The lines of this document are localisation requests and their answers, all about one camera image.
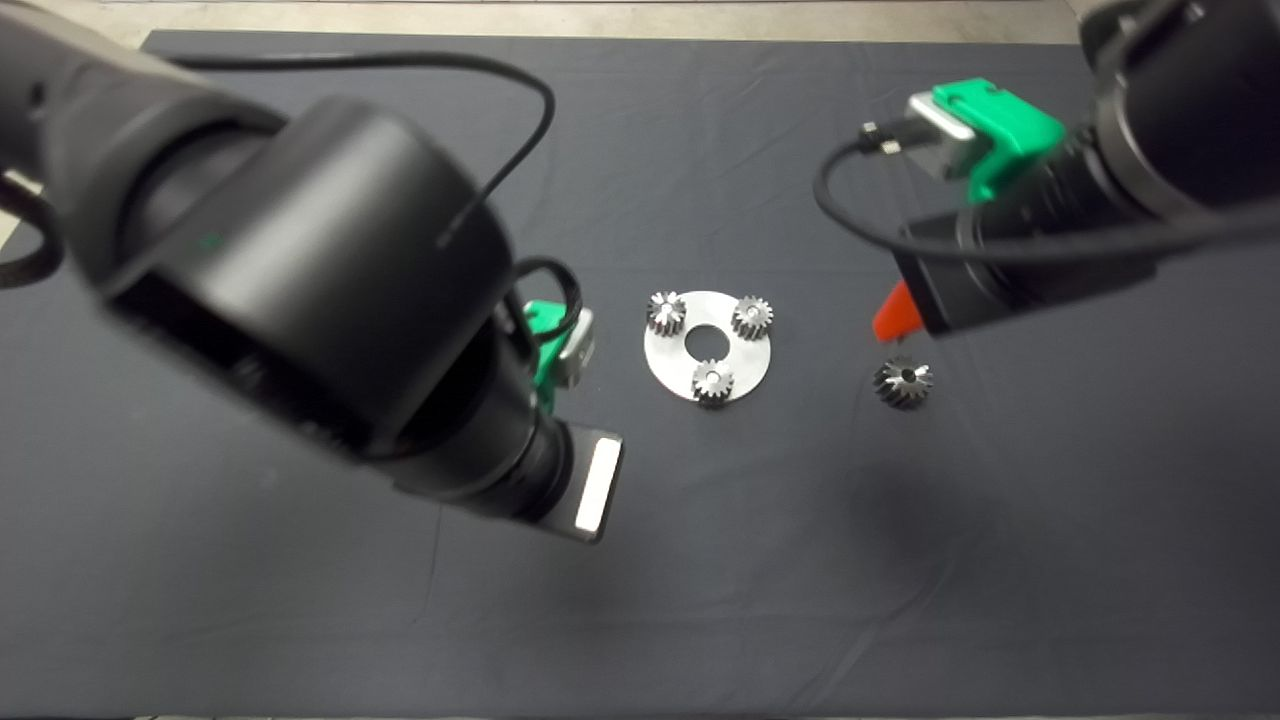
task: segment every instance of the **black cable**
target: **black cable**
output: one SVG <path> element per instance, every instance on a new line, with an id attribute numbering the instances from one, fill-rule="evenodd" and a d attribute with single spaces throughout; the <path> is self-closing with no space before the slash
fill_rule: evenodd
<path id="1" fill-rule="evenodd" d="M 54 224 L 54 210 L 0 168 L 0 210 L 40 231 L 40 247 L 22 258 L 0 263 L 0 290 L 37 283 L 63 264 L 65 250 Z"/>
<path id="2" fill-rule="evenodd" d="M 352 53 L 269 53 L 262 55 L 206 55 L 198 53 L 175 53 L 160 55 L 161 59 L 193 70 L 228 72 L 303 72 L 325 69 L 367 69 L 367 68 L 433 68 L 486 73 L 509 79 L 538 92 L 543 99 L 543 117 L 538 127 L 516 152 L 486 182 L 476 197 L 467 205 L 467 211 L 489 199 L 493 191 L 507 179 L 507 176 L 534 151 L 556 117 L 556 94 L 550 86 L 536 76 L 516 65 L 462 53 L 436 53 L 429 50 L 387 50 Z"/>
<path id="3" fill-rule="evenodd" d="M 960 247 L 950 237 L 936 240 L 893 237 L 850 215 L 831 193 L 831 176 L 836 167 L 851 155 L 867 154 L 872 147 L 860 137 L 832 151 L 813 179 L 813 197 L 818 208 L 840 227 L 893 252 L 951 263 L 1057 265 L 1280 241 L 1280 204 L 1276 202 L 1245 206 L 1231 213 L 1229 219 L 1187 218 L 1179 220 L 1176 225 L 1138 223 L 1103 231 L 993 240 L 986 241 L 980 247 Z"/>
<path id="4" fill-rule="evenodd" d="M 570 270 L 568 265 L 554 258 L 535 255 L 516 261 L 517 281 L 524 279 L 538 270 L 547 270 L 553 278 L 556 278 L 556 283 L 559 284 L 561 292 L 564 295 L 566 307 L 564 316 L 561 318 L 561 322 L 554 328 L 534 333 L 534 342 L 541 345 L 558 338 L 559 336 L 573 329 L 573 325 L 577 324 L 577 318 L 582 314 L 582 287 L 577 284 L 577 278 L 573 277 L 573 270 Z"/>

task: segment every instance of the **circular plate with hole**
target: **circular plate with hole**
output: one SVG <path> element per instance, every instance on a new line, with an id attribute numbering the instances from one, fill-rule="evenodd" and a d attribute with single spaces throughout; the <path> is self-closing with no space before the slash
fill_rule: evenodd
<path id="1" fill-rule="evenodd" d="M 732 402 L 760 384 L 769 370 L 769 338 L 742 340 L 733 332 L 733 307 L 739 299 L 732 295 L 713 291 L 684 292 L 685 325 L 669 337 L 662 337 L 645 328 L 644 356 L 649 370 L 667 389 L 689 401 L 694 397 L 694 370 L 701 360 L 713 357 L 694 357 L 685 350 L 689 333 L 703 327 L 712 327 L 724 333 L 728 340 L 728 355 L 723 361 L 733 372 L 733 389 L 726 402 Z"/>

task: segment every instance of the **center hole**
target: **center hole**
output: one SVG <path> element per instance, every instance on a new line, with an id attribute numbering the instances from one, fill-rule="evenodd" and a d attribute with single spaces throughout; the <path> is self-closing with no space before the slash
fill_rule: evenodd
<path id="1" fill-rule="evenodd" d="M 719 328 L 698 325 L 685 336 L 685 350 L 698 360 L 723 360 L 728 355 L 728 337 Z"/>

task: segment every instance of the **small gear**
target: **small gear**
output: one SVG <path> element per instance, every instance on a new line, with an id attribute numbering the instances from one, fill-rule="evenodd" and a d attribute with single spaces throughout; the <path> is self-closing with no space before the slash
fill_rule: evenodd
<path id="1" fill-rule="evenodd" d="M 899 410 L 919 407 L 933 389 L 933 373 L 910 357 L 893 357 L 876 370 L 876 393 Z"/>
<path id="2" fill-rule="evenodd" d="M 733 370 L 719 360 L 699 363 L 694 370 L 694 397 L 703 405 L 723 405 L 733 391 Z"/>
<path id="3" fill-rule="evenodd" d="M 649 297 L 649 329 L 671 337 L 685 327 L 685 301 L 678 292 L 655 292 Z"/>
<path id="4" fill-rule="evenodd" d="M 748 295 L 733 307 L 733 329 L 744 340 L 760 340 L 769 334 L 773 324 L 773 306 L 764 300 Z"/>

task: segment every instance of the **table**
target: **table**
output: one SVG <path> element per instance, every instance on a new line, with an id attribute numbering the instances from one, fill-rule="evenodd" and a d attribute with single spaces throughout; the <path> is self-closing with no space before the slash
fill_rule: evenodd
<path id="1" fill-rule="evenodd" d="M 902 351 L 890 258 L 815 209 L 819 158 L 986 76 L 1065 119 L 1074 47 L 156 33 L 219 53 L 435 47 L 558 91 L 495 202 L 579 272 L 599 347 L 559 413 L 623 433 L 598 547 L 390 491 L 108 325 L 69 272 L 0 297 L 0 716 L 1001 715 L 1280 710 L 1275 250 Z M 356 94 L 477 177 L 536 99 L 456 73 L 219 76 Z M 961 191 L 901 159 L 886 227 Z M 20 246 L 17 241 L 9 251 Z M 773 365 L 721 413 L 641 352 L 654 290 L 758 293 Z"/>

